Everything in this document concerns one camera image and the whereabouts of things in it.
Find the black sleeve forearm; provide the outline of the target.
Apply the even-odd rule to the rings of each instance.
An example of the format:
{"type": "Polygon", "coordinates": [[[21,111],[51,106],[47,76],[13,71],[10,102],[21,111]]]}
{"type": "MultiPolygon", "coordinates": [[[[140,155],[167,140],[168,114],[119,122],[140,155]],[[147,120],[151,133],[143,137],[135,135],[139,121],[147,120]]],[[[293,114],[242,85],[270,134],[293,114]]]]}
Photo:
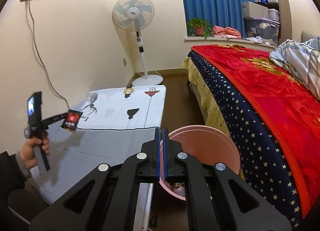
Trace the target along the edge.
{"type": "Polygon", "coordinates": [[[19,154],[1,153],[1,230],[28,230],[29,223],[49,207],[40,195],[25,189],[30,178],[19,154]]]}

